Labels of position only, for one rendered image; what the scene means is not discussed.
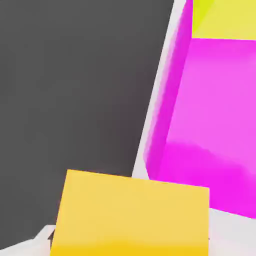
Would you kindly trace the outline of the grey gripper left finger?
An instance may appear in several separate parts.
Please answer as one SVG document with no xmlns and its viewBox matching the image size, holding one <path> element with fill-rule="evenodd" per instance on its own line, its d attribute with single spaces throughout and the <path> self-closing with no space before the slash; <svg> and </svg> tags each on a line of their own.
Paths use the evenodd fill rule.
<svg viewBox="0 0 256 256">
<path fill-rule="evenodd" d="M 55 228 L 52 224 L 45 225 L 35 238 L 1 249 L 0 256 L 50 256 L 50 237 Z"/>
</svg>

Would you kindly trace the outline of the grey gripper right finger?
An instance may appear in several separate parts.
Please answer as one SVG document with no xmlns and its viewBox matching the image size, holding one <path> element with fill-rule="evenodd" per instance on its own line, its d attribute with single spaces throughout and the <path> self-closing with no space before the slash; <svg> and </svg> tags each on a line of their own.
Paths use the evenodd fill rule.
<svg viewBox="0 0 256 256">
<path fill-rule="evenodd" d="M 212 226 L 208 256 L 256 256 L 256 230 L 245 226 Z"/>
</svg>

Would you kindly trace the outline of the small amber yellow cube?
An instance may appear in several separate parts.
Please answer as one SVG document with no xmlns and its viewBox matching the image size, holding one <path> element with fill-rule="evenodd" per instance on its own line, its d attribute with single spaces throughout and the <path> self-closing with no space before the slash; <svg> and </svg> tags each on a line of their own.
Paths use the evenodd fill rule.
<svg viewBox="0 0 256 256">
<path fill-rule="evenodd" d="M 208 188 L 67 171 L 50 256 L 208 252 Z"/>
</svg>

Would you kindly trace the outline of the small lime yellow cube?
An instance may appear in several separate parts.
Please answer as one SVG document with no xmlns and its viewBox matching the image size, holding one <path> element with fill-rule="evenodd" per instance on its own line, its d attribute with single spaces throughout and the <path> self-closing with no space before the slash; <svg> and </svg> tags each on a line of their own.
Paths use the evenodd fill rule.
<svg viewBox="0 0 256 256">
<path fill-rule="evenodd" d="M 193 0 L 192 37 L 256 41 L 256 0 Z"/>
</svg>

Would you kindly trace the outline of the large magenta box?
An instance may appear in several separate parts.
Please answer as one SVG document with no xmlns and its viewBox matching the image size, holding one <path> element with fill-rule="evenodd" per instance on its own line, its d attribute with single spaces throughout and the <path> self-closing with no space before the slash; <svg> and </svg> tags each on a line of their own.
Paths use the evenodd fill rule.
<svg viewBox="0 0 256 256">
<path fill-rule="evenodd" d="M 256 219 L 256 40 L 193 38 L 193 0 L 178 1 L 147 175 L 207 187 L 211 208 Z"/>
</svg>

